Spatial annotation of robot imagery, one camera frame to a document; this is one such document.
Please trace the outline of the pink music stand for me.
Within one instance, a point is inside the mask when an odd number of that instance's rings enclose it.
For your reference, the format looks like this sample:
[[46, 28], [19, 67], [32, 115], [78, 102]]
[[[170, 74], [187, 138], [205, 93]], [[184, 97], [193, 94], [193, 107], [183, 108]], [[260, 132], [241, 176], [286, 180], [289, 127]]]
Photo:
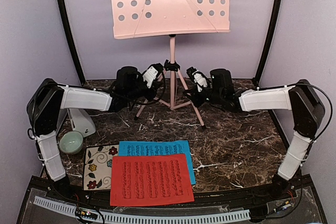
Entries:
[[115, 39], [169, 36], [170, 59], [163, 65], [158, 81], [170, 73], [167, 106], [177, 109], [175, 79], [182, 73], [175, 60], [176, 36], [229, 32], [229, 0], [111, 0], [111, 4]]

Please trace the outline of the blue sheet music paper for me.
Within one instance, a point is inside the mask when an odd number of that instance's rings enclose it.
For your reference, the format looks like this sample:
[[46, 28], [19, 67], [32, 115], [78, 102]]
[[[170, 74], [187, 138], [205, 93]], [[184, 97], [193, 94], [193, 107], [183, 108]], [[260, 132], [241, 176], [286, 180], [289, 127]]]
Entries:
[[191, 184], [196, 184], [190, 146], [187, 140], [172, 142], [121, 141], [119, 156], [162, 156], [184, 154]]

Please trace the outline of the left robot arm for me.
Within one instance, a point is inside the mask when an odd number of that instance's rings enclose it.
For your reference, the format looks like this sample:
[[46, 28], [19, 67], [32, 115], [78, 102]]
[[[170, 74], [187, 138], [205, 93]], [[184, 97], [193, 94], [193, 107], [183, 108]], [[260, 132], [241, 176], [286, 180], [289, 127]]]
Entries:
[[71, 200], [74, 189], [62, 181], [67, 174], [57, 146], [60, 112], [67, 112], [74, 131], [83, 137], [92, 135], [96, 127], [87, 110], [116, 113], [131, 108], [139, 98], [153, 101], [157, 94], [158, 76], [162, 72], [160, 63], [150, 65], [144, 73], [136, 67], [122, 67], [107, 90], [69, 86], [51, 78], [41, 83], [26, 107], [30, 122], [27, 134], [35, 141], [39, 159], [51, 180], [56, 182], [53, 191], [61, 200]]

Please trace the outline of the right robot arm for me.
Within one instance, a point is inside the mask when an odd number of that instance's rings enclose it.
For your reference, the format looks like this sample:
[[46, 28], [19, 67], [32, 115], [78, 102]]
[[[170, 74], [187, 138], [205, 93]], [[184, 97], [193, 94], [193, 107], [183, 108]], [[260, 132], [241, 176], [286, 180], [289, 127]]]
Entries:
[[280, 199], [288, 191], [287, 182], [307, 160], [321, 135], [318, 129], [325, 116], [325, 106], [317, 94], [320, 89], [301, 79], [289, 85], [235, 90], [229, 70], [214, 69], [210, 78], [194, 67], [188, 68], [186, 73], [194, 87], [185, 91], [185, 95], [197, 108], [209, 103], [233, 113], [269, 110], [292, 113], [293, 137], [276, 173], [280, 179], [268, 187], [269, 197]]

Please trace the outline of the red sheet music paper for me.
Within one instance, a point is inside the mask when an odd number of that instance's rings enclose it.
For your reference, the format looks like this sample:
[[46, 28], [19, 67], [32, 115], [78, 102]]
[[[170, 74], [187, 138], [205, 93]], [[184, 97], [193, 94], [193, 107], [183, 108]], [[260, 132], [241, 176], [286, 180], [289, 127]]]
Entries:
[[184, 154], [112, 159], [110, 206], [163, 206], [193, 201]]

